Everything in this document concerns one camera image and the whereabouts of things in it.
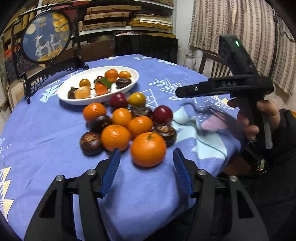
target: hand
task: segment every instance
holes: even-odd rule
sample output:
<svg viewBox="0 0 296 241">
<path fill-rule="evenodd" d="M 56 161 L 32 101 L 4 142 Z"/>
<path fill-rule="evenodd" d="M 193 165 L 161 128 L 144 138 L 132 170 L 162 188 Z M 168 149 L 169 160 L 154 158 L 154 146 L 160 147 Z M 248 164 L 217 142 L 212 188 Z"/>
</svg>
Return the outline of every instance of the hand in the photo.
<svg viewBox="0 0 296 241">
<path fill-rule="evenodd" d="M 237 105 L 234 102 L 234 99 L 228 101 L 227 104 L 233 108 L 237 107 Z M 262 111 L 262 112 L 268 114 L 269 122 L 270 122 L 270 129 L 271 129 L 271 131 L 274 131 L 279 126 L 279 123 L 281 120 L 281 115 L 279 113 L 279 109 L 276 106 L 276 104 L 273 101 L 269 101 L 269 100 L 259 100 L 257 102 L 257 109 L 259 111 Z M 255 126 L 255 125 L 250 126 L 248 118 L 245 117 L 241 111 L 239 111 L 237 114 L 237 121 L 243 125 L 246 137 L 250 141 L 255 140 L 256 134 L 259 133 L 258 126 Z"/>
</svg>

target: round painting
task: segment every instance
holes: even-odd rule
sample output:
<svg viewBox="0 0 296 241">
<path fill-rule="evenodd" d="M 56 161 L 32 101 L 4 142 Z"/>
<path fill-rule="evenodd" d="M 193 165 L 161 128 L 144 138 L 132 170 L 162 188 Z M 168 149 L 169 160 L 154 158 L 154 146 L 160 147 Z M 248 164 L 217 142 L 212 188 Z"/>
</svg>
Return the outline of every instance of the round painting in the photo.
<svg viewBox="0 0 296 241">
<path fill-rule="evenodd" d="M 31 62 L 42 63 L 59 55 L 69 44 L 71 29 L 68 18 L 57 11 L 36 16 L 22 36 L 22 51 Z"/>
</svg>

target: silver bolt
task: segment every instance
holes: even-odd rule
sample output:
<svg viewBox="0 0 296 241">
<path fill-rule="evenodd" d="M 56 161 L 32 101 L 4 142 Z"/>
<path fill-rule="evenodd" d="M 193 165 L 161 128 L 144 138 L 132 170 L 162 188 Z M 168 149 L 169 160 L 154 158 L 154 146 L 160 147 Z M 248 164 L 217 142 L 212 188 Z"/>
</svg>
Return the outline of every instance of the silver bolt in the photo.
<svg viewBox="0 0 296 241">
<path fill-rule="evenodd" d="M 87 174 L 90 175 L 90 176 L 93 176 L 93 175 L 96 174 L 96 170 L 95 170 L 95 169 L 89 169 L 89 170 L 87 171 Z"/>
<path fill-rule="evenodd" d="M 201 176 L 204 176 L 207 172 L 204 169 L 199 169 L 197 173 Z"/>
<path fill-rule="evenodd" d="M 58 175 L 57 177 L 56 177 L 56 181 L 58 181 L 58 182 L 60 182 L 61 180 L 63 180 L 64 179 L 64 177 L 62 176 L 62 175 Z"/>
<path fill-rule="evenodd" d="M 231 180 L 232 182 L 236 182 L 236 181 L 237 181 L 237 177 L 236 177 L 236 176 L 230 176 L 230 180 Z"/>
</svg>

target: oval plate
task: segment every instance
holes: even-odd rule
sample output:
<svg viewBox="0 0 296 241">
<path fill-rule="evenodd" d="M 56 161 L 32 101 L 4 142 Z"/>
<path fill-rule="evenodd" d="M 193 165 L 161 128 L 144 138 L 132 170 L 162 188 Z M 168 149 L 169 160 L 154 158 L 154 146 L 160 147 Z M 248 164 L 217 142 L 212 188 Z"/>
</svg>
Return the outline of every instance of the oval plate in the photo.
<svg viewBox="0 0 296 241">
<path fill-rule="evenodd" d="M 117 89 L 116 84 L 113 83 L 110 93 L 107 93 L 105 95 L 97 96 L 95 90 L 91 90 L 91 97 L 86 99 L 68 99 L 68 92 L 71 89 L 71 87 L 79 88 L 79 82 L 82 79 L 88 79 L 91 83 L 91 89 L 94 88 L 94 80 L 98 76 L 104 76 L 105 73 L 110 69 L 116 69 L 119 72 L 125 70 L 131 73 L 131 84 L 122 88 Z M 89 105 L 91 103 L 102 103 L 110 100 L 111 96 L 117 92 L 126 93 L 128 92 L 133 86 L 137 83 L 140 75 L 137 71 L 134 69 L 124 67 L 124 66 L 104 66 L 104 67 L 97 67 L 93 69 L 89 69 L 86 71 L 83 71 L 81 73 L 78 73 L 68 80 L 66 80 L 58 89 L 57 96 L 64 102 L 72 105 Z"/>
</svg>

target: blue tablecloth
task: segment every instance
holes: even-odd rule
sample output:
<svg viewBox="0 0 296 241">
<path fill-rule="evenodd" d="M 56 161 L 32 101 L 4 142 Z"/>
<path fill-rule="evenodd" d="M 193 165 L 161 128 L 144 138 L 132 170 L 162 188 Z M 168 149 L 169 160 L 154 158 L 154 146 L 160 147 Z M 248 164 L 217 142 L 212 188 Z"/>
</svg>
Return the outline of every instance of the blue tablecloth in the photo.
<svg viewBox="0 0 296 241">
<path fill-rule="evenodd" d="M 99 200 L 111 240 L 143 240 L 194 203 L 178 182 L 173 150 L 179 147 L 186 159 L 217 175 L 245 141 L 235 119 L 237 110 L 227 106 L 227 95 L 177 98 L 177 87 L 207 78 L 166 61 L 131 55 L 88 64 L 90 68 L 117 65 L 137 70 L 140 79 L 131 92 L 142 92 L 152 109 L 167 105 L 174 113 L 177 141 L 164 161 L 151 169 L 138 169 L 129 151 L 124 152 L 110 193 Z M 31 97 L 31 104 L 21 101 L 0 137 L 0 209 L 22 239 L 55 176 L 80 176 L 108 158 L 105 152 L 91 158 L 82 154 L 79 140 L 88 131 L 83 107 L 70 106 L 56 95 L 59 86 L 80 71 L 51 77 L 47 82 L 51 83 Z M 77 196 L 74 214 L 77 236 L 83 240 Z"/>
</svg>

